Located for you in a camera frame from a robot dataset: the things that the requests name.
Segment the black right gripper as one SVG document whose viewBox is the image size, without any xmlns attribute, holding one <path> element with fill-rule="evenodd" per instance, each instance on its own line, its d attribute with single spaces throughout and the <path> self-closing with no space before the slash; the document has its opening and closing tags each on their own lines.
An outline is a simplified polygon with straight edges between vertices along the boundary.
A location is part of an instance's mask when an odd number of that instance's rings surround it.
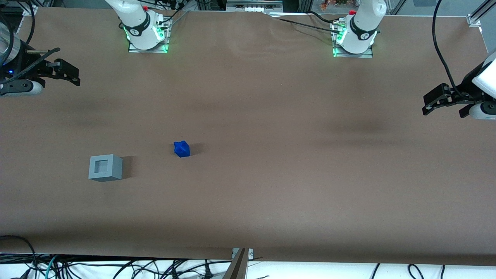
<svg viewBox="0 0 496 279">
<path fill-rule="evenodd" d="M 55 59 L 53 62 L 40 61 L 33 62 L 17 74 L 7 76 L 1 80 L 0 84 L 7 84 L 20 78 L 38 77 L 48 75 L 49 78 L 68 81 L 75 86 L 81 85 L 79 69 L 64 59 Z"/>
</svg>

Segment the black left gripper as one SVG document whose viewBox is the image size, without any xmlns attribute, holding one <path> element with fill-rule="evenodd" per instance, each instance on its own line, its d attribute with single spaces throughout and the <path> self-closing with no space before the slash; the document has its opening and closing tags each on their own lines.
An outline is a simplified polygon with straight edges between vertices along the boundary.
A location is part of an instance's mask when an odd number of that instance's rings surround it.
<svg viewBox="0 0 496 279">
<path fill-rule="evenodd" d="M 461 118 L 472 117 L 479 118 L 479 104 L 488 101 L 488 95 L 485 94 L 475 83 L 473 79 L 485 70 L 487 66 L 478 65 L 463 78 L 459 85 L 455 85 L 451 80 L 452 87 L 442 83 L 423 96 L 424 106 L 422 112 L 424 116 L 435 109 L 450 107 L 454 105 L 468 104 L 459 110 Z"/>
</svg>

